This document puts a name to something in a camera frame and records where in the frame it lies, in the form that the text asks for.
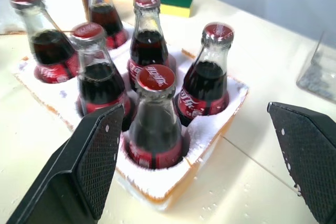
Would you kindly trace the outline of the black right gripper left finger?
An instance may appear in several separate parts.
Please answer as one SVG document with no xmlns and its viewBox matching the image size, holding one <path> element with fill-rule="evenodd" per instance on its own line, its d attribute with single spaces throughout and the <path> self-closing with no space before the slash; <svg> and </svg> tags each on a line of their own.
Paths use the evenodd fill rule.
<svg viewBox="0 0 336 224">
<path fill-rule="evenodd" d="M 123 116 L 120 104 L 84 116 L 7 223 L 97 223 L 116 168 Z"/>
</svg>

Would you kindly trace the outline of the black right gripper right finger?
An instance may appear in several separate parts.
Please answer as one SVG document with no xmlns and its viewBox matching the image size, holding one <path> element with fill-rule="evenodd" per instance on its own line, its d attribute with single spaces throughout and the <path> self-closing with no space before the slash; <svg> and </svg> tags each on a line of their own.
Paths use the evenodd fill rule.
<svg viewBox="0 0 336 224">
<path fill-rule="evenodd" d="M 295 189 L 318 223 L 335 223 L 335 121 L 279 102 L 267 112 Z"/>
</svg>

